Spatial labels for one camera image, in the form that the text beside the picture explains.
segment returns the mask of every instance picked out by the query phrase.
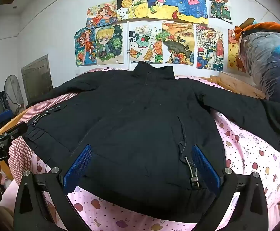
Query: black jacket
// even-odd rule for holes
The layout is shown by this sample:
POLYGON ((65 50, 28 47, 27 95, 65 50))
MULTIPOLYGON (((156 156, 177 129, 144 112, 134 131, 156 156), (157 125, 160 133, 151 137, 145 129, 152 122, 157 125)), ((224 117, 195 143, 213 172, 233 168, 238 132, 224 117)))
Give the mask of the black jacket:
POLYGON ((139 62, 134 71, 85 73, 40 101, 71 91, 79 94, 47 110, 35 126, 29 121, 25 141, 50 167, 63 167, 78 145, 91 145, 79 186, 155 218, 195 223, 212 203, 201 175, 200 188, 191 186, 184 158, 192 162, 197 144, 217 171, 226 167, 211 108, 280 152, 279 103, 176 80, 170 66, 139 62))

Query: pink bedsheet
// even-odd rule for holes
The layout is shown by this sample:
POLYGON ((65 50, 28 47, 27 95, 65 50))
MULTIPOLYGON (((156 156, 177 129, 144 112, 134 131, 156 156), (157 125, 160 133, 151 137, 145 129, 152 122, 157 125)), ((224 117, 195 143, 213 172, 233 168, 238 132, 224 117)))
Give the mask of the pink bedsheet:
MULTIPOLYGON (((112 68, 100 68, 92 71, 108 71, 110 69, 112 68)), ((191 76, 176 76, 177 79, 183 77, 197 79, 208 85, 220 87, 203 79, 191 76)), ((38 103, 25 113, 21 121, 27 122, 47 108, 58 102, 67 100, 74 95, 66 94, 49 101, 38 103)), ((213 116, 224 143, 227 167, 232 168, 237 174, 250 175, 253 171, 257 171, 260 174, 266 193, 267 207, 269 213, 271 213, 269 220, 270 230, 272 230, 279 219, 276 204, 280 200, 280 153, 264 140, 230 122, 223 114, 215 112, 213 116)), ((9 163, 17 184, 20 183, 22 172, 25 170, 31 170, 34 174, 45 173, 50 170, 21 137, 12 143, 9 163)), ((239 193, 233 196, 231 205, 218 229, 227 225, 235 208, 238 196, 239 193)), ((141 215, 100 199, 79 187, 73 193, 69 194, 68 197, 78 210, 80 216, 93 231, 114 231, 121 230, 125 227, 128 227, 130 230, 158 231, 162 229, 183 231, 191 230, 195 226, 194 223, 179 223, 141 215)), ((48 194, 46 194, 46 198, 51 207, 51 199, 48 194)), ((56 221, 58 225, 62 226, 62 222, 57 214, 56 221)))

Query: landscape drawing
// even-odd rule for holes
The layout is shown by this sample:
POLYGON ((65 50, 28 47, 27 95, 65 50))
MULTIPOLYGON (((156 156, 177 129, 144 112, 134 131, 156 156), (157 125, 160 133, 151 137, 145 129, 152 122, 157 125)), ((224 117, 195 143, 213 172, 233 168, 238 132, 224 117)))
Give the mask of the landscape drawing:
POLYGON ((193 65, 194 34, 192 23, 164 22, 162 40, 171 53, 166 63, 193 65))
POLYGON ((197 69, 223 70, 223 33, 197 25, 197 69))

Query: blue plastic item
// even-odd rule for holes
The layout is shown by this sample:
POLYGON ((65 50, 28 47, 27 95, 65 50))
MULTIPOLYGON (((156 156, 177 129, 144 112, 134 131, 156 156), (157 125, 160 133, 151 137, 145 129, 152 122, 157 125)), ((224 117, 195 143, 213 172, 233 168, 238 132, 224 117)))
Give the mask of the blue plastic item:
POLYGON ((220 177, 197 145, 194 145, 191 149, 191 158, 200 172, 208 190, 216 196, 219 195, 220 177))
POLYGON ((0 123, 10 121, 14 117, 12 110, 8 109, 0 113, 0 123))
POLYGON ((84 175, 91 158, 92 149, 90 145, 87 145, 64 176, 63 192, 66 195, 75 190, 80 178, 84 175))

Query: children's drawing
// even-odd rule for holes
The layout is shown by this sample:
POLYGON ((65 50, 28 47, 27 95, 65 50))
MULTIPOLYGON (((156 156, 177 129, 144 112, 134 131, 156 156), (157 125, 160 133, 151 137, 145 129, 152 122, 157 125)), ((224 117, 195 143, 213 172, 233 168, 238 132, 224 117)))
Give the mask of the children's drawing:
POLYGON ((228 69, 237 70, 246 73, 243 62, 238 57, 238 41, 235 40, 233 30, 229 29, 229 53, 228 53, 228 69))
POLYGON ((97 28, 117 21, 117 0, 88 8, 87 28, 97 28))
POLYGON ((171 53, 167 63, 193 65, 193 24, 164 22, 162 25, 162 40, 171 53))
POLYGON ((208 24, 206 0, 179 0, 178 10, 181 20, 208 24))
POLYGON ((147 3, 149 18, 178 18, 178 0, 147 0, 147 3))
POLYGON ((96 63, 95 29, 82 28, 75 34, 76 65, 96 63))
POLYGON ((123 63, 122 32, 120 24, 96 29, 97 64, 123 63))
POLYGON ((129 32, 131 62, 163 62, 163 42, 161 23, 148 22, 147 25, 135 27, 129 32))
POLYGON ((223 70, 223 33, 197 25, 197 69, 223 70))
POLYGON ((117 0, 117 20, 147 17, 147 0, 117 0))
POLYGON ((212 1, 211 12, 210 12, 211 16, 228 22, 232 22, 229 0, 210 0, 210 1, 212 1))

